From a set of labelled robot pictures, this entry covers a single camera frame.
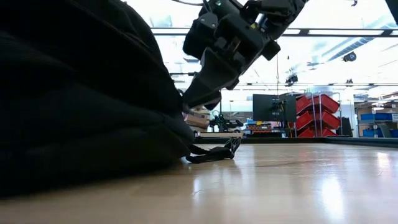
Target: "black backpack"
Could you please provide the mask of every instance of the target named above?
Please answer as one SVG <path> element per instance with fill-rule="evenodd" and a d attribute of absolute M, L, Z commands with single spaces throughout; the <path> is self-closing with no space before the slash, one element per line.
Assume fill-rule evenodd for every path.
<path fill-rule="evenodd" d="M 209 152 L 150 27 L 119 0 L 2 1 L 0 74 L 2 183 L 231 157 L 189 157 Z"/>

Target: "ceiling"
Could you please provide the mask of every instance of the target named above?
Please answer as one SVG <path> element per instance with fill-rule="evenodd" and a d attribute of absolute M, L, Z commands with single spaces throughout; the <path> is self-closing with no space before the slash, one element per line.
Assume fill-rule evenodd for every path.
<path fill-rule="evenodd" d="M 190 27 L 200 10 L 200 7 L 169 0 L 129 0 L 127 3 L 140 13 L 151 27 Z M 355 7 L 351 7 L 352 3 L 351 0 L 311 0 L 290 28 L 398 29 L 384 0 L 360 0 Z M 170 73 L 200 70 L 200 64 L 183 53 L 184 38 L 181 35 L 156 36 L 164 63 Z M 282 48 L 278 57 L 270 62 L 263 57 L 259 58 L 240 78 L 241 84 L 284 83 L 293 73 L 298 75 L 298 83 L 309 85 L 345 83 L 350 78 L 354 83 L 398 83 L 398 37 L 281 37 L 278 43 Z M 352 51 L 358 56 L 357 60 L 342 61 L 341 58 Z M 177 75 L 173 78 L 178 85 L 188 85 L 192 79 L 188 75 Z M 363 93 L 367 94 L 365 90 L 375 86 L 354 88 L 364 90 Z M 281 89 L 306 88 L 282 86 Z M 389 92 L 381 91 L 381 94 L 388 94 L 391 90 L 390 87 Z"/>

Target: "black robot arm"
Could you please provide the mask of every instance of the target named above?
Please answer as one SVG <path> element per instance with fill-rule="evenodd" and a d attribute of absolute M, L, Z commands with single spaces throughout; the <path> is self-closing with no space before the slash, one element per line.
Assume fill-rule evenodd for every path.
<path fill-rule="evenodd" d="M 271 60 L 276 40 L 296 19 L 307 0 L 209 0 L 193 21 L 183 51 L 200 59 L 201 70 L 183 94 L 185 106 L 213 109 L 220 90 L 232 90 L 261 55 Z"/>

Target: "wooden table surface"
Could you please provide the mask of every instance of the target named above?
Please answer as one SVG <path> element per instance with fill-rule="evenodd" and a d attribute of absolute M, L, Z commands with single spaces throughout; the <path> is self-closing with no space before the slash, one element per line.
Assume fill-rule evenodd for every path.
<path fill-rule="evenodd" d="M 398 151 L 242 145 L 233 161 L 0 201 L 0 223 L 398 223 Z"/>

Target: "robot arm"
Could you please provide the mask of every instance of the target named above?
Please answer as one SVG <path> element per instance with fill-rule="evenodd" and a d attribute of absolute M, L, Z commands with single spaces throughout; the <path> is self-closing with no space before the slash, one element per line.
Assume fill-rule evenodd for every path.
<path fill-rule="evenodd" d="M 261 55 L 271 60 L 280 47 L 276 40 L 302 11 L 307 0 L 209 0 L 193 21 L 183 51 L 201 60 L 183 94 L 187 108 L 205 105 L 212 110 L 220 90 L 232 90 Z"/>

